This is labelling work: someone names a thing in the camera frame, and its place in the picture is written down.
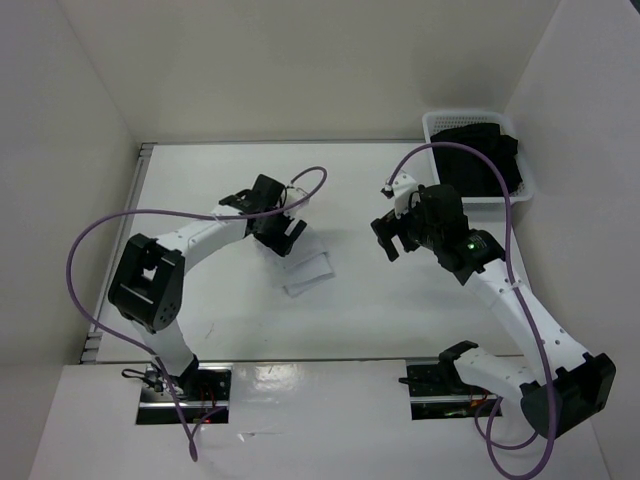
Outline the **white skirt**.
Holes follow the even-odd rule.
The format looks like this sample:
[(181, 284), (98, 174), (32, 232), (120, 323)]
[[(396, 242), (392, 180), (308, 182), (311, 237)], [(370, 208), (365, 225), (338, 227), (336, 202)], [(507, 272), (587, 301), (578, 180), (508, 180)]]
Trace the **white skirt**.
[(257, 240), (254, 245), (263, 259), (271, 285), (291, 298), (335, 277), (328, 249), (320, 235), (309, 226), (285, 257), (278, 256)]

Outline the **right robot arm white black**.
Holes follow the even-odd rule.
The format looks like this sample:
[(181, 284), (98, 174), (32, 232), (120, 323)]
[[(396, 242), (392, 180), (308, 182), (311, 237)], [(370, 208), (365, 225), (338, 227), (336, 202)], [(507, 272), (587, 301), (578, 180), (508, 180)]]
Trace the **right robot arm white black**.
[(527, 361), (518, 366), (462, 341), (439, 356), (443, 389), (459, 393), (468, 385), (483, 387), (519, 406), (543, 438), (549, 436), (550, 415), (562, 436), (604, 409), (616, 375), (613, 361), (574, 340), (521, 278), (508, 271), (504, 248), (489, 232), (470, 227), (453, 187), (426, 187), (410, 179), (381, 192), (394, 207), (371, 227), (388, 259), (399, 256), (395, 239), (405, 252), (430, 250), (493, 313)]

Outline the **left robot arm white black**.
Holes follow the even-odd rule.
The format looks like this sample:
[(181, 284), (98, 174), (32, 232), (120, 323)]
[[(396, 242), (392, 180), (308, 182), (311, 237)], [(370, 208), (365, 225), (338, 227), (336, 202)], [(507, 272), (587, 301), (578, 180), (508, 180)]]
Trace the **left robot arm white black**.
[(199, 360), (178, 325), (185, 275), (218, 250), (252, 237), (287, 256), (306, 222), (295, 218), (304, 194), (259, 175), (250, 189), (219, 201), (209, 220), (194, 220), (169, 233), (142, 233), (126, 243), (108, 291), (109, 302), (129, 320), (166, 372), (163, 387), (180, 400), (199, 386)]

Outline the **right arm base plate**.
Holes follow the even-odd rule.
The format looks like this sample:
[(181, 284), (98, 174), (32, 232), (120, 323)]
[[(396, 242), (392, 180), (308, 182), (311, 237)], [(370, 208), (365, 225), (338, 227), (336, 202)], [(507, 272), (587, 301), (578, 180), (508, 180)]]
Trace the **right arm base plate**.
[(495, 394), (466, 384), (448, 385), (434, 362), (411, 363), (398, 382), (407, 387), (413, 420), (440, 420), (488, 416)]

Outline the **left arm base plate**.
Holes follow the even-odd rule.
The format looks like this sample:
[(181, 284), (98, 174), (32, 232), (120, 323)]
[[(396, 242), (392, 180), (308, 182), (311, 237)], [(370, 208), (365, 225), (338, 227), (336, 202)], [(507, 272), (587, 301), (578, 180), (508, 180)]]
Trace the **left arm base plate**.
[[(136, 424), (143, 426), (179, 424), (180, 418), (167, 382), (155, 365), (144, 371), (124, 369), (121, 375), (142, 382)], [(175, 386), (176, 396), (188, 425), (227, 424), (232, 372), (206, 367), (198, 372), (195, 386)]]

